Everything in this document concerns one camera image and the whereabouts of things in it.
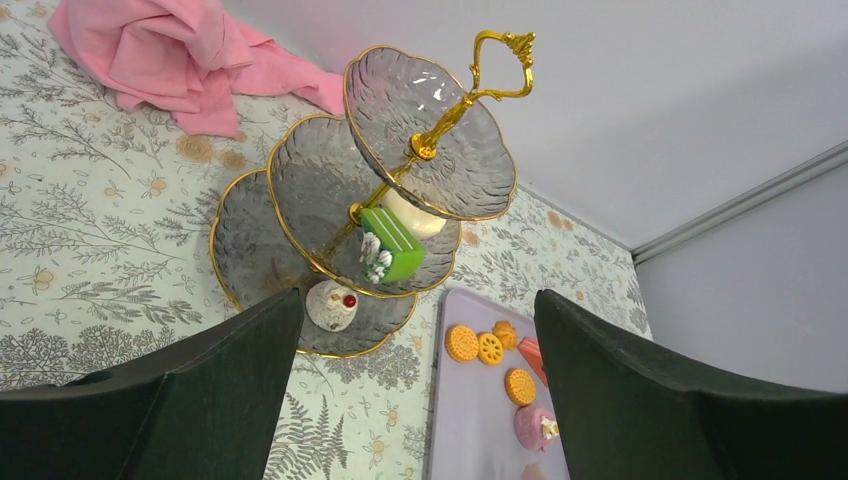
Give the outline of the white glazed donut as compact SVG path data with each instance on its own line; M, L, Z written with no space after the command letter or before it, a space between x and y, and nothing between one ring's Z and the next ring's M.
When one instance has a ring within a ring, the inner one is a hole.
M445 218L427 213L389 189L380 200L380 206L390 210L407 230L419 240L431 238L444 228Z

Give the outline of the grey speckled cake ball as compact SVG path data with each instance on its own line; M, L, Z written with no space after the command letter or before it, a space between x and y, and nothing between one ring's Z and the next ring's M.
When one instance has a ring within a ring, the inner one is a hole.
M321 281L307 292L305 305L311 322L328 332L340 332L353 322L358 309L357 293L333 280Z

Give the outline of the green striped cake piece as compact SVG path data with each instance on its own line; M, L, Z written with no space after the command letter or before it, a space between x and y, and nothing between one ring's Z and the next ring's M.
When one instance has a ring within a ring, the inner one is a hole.
M360 261L364 278L372 284L405 281L420 268L426 250L389 209L360 211L363 238Z

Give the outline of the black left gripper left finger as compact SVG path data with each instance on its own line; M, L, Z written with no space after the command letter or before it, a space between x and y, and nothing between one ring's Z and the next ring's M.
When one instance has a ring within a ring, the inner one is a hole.
M1 396L5 479L259 479L305 319L298 289L62 386Z

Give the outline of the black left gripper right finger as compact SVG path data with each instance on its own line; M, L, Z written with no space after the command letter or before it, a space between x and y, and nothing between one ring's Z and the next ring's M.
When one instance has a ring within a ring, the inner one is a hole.
M552 290L534 323L574 479L843 479L847 397L750 378Z

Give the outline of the three-tier glass cake stand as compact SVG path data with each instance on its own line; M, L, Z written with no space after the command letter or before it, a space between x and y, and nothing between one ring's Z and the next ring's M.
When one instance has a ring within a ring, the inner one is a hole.
M469 86L394 46L371 47L350 61L343 114L294 123L264 166L235 179L219 200L210 258L238 314L295 288L305 310L296 352L356 357L386 343L419 296L449 279L462 225L510 207L516 165L484 99L531 93L534 41L534 33L478 33ZM372 284L360 261L360 211L381 207L389 189L447 223L417 239L426 256L411 278ZM306 312L307 292L325 280L358 296L356 316L340 332L316 327Z

